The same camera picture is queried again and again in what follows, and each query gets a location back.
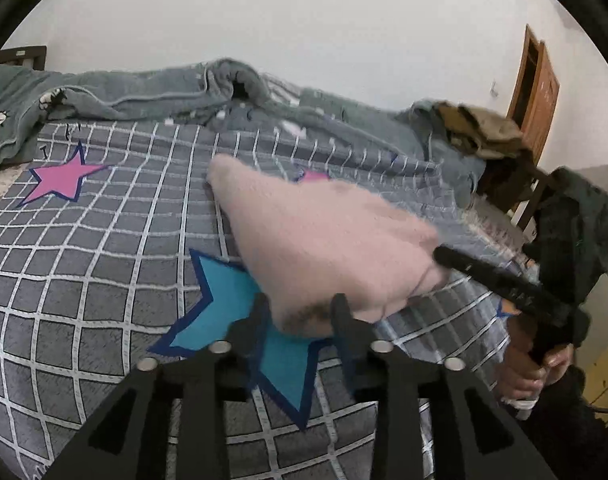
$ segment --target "human hand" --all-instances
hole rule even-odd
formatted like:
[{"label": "human hand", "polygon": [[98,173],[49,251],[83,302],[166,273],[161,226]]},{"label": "human hand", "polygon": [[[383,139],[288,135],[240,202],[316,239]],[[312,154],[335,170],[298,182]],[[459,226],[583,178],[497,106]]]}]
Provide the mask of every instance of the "human hand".
[{"label": "human hand", "polygon": [[559,381],[573,359],[573,346],[559,346],[544,357],[543,366],[529,357],[537,329],[534,321],[514,316],[506,324],[510,343],[504,360],[497,367],[497,390],[507,399],[529,399],[540,394],[544,386]]}]

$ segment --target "wooden door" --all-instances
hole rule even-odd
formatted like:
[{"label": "wooden door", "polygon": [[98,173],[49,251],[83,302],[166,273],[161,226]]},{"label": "wooden door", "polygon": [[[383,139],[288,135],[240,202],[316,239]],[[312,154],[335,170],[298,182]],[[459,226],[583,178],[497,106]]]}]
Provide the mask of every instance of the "wooden door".
[{"label": "wooden door", "polygon": [[524,144],[533,152],[535,164],[542,156],[559,94],[559,82],[553,73],[546,44],[543,41],[540,43],[538,53],[535,80],[522,124]]}]

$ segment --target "white wall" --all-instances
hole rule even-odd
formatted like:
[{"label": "white wall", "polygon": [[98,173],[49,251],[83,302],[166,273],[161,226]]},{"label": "white wall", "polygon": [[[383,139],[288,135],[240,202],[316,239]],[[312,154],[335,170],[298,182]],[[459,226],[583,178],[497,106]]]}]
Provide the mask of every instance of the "white wall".
[{"label": "white wall", "polygon": [[[405,108],[424,97],[506,113],[529,23],[561,91],[542,165],[608,162],[608,67],[555,0],[45,0],[8,46],[46,68],[150,70],[230,56],[302,85]],[[497,81],[500,92],[489,90]]]}]

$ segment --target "gray bedsheet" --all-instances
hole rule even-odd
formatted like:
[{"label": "gray bedsheet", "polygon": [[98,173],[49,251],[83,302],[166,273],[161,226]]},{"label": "gray bedsheet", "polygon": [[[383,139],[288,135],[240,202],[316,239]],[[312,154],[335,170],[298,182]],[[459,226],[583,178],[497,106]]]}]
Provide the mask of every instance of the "gray bedsheet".
[{"label": "gray bedsheet", "polygon": [[[199,298],[188,250],[238,260],[205,172],[214,153],[283,178],[329,171],[429,219],[446,243],[503,256],[460,219],[435,164],[351,150],[279,132],[212,132],[191,125],[47,124],[33,168],[69,160],[110,167],[85,177],[76,202],[53,194],[18,206],[36,180],[23,173],[0,200],[0,456],[20,478],[43,471],[111,388]],[[491,387],[507,342],[497,298],[454,272],[377,329],[414,357],[459,356]],[[367,479],[376,407],[355,404],[332,349],[318,365],[313,409],[298,431],[256,390],[227,409],[234,478]],[[425,470],[431,431],[422,410]],[[176,437],[171,438],[169,478]]]}]

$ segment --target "pink cloth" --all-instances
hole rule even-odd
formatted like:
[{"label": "pink cloth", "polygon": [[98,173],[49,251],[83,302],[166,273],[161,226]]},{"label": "pink cloth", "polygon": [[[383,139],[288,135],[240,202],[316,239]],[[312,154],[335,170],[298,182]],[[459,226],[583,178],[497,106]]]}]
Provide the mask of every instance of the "pink cloth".
[{"label": "pink cloth", "polygon": [[339,292],[354,317],[376,322],[445,280],[432,257],[436,230],[354,184],[295,184],[229,155],[215,155],[208,180],[283,332],[330,335],[329,304]]}]

